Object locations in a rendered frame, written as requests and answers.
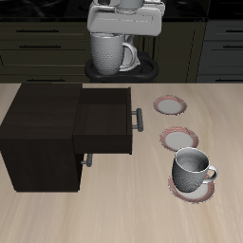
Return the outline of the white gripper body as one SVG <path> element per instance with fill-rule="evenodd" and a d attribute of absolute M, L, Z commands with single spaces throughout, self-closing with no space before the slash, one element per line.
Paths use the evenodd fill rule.
<path fill-rule="evenodd" d="M 87 29 L 99 33 L 158 36 L 164 12 L 163 3 L 145 3 L 141 8 L 132 11 L 92 3 L 89 7 Z"/>

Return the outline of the white dotted porcelain mug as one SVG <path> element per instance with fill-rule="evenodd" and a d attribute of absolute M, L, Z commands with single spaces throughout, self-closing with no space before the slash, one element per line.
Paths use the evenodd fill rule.
<path fill-rule="evenodd" d="M 193 147 L 184 147 L 176 152 L 172 179 L 182 193 L 192 193 L 201 184 L 210 183 L 216 177 L 217 169 L 204 152 Z"/>
<path fill-rule="evenodd" d="M 131 59 L 127 65 L 123 65 L 127 48 L 130 50 Z M 120 70 L 130 68 L 136 61 L 136 50 L 125 42 L 123 34 L 91 33 L 90 49 L 93 64 L 103 75 L 114 75 Z"/>

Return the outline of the white plate with red rim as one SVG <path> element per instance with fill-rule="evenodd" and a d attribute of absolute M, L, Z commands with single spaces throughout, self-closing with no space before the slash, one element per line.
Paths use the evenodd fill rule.
<path fill-rule="evenodd" d="M 156 98 L 153 107 L 163 115 L 176 116 L 186 111 L 187 103 L 177 96 L 166 95 Z"/>
<path fill-rule="evenodd" d="M 207 184 L 201 184 L 192 193 L 182 193 L 174 184 L 173 178 L 168 178 L 168 186 L 172 194 L 188 203 L 203 203 L 208 201 L 214 196 L 215 193 L 215 183 L 212 181 Z"/>
<path fill-rule="evenodd" d="M 159 135 L 159 141 L 165 149 L 173 152 L 183 147 L 197 148 L 199 144 L 197 134 L 181 126 L 173 126 L 164 129 Z"/>

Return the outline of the dark wooden drawer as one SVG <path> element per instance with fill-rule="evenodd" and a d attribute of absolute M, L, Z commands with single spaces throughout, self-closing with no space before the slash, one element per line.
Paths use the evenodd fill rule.
<path fill-rule="evenodd" d="M 133 130 L 143 131 L 141 109 L 132 110 L 131 88 L 84 88 L 73 142 L 77 154 L 132 154 Z"/>

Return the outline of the black kitchen countertop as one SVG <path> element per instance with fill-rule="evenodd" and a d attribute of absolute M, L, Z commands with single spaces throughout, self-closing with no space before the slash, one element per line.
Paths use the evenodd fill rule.
<path fill-rule="evenodd" d="M 243 0 L 162 0 L 163 22 L 243 20 Z M 92 0 L 0 0 L 0 22 L 85 22 Z"/>

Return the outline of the dark olive kitchen cupboards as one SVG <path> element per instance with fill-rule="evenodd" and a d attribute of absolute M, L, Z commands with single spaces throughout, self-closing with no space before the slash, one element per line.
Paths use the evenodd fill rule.
<path fill-rule="evenodd" d="M 193 83 L 204 22 L 162 23 L 157 37 L 136 36 L 134 46 L 159 65 L 156 83 Z M 0 22 L 0 83 L 87 83 L 91 59 L 85 22 Z"/>

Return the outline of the grey kitchen cupboard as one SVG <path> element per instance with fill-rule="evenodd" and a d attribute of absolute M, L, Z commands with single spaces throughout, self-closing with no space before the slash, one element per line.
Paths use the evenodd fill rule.
<path fill-rule="evenodd" d="M 243 20 L 207 23 L 196 81 L 204 84 L 243 83 Z"/>

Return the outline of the dark wooden cabinet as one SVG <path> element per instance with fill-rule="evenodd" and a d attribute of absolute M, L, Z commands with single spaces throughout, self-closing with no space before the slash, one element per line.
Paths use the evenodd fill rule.
<path fill-rule="evenodd" d="M 73 129 L 81 84 L 22 84 L 0 125 L 0 153 L 17 192 L 77 192 L 84 156 Z"/>

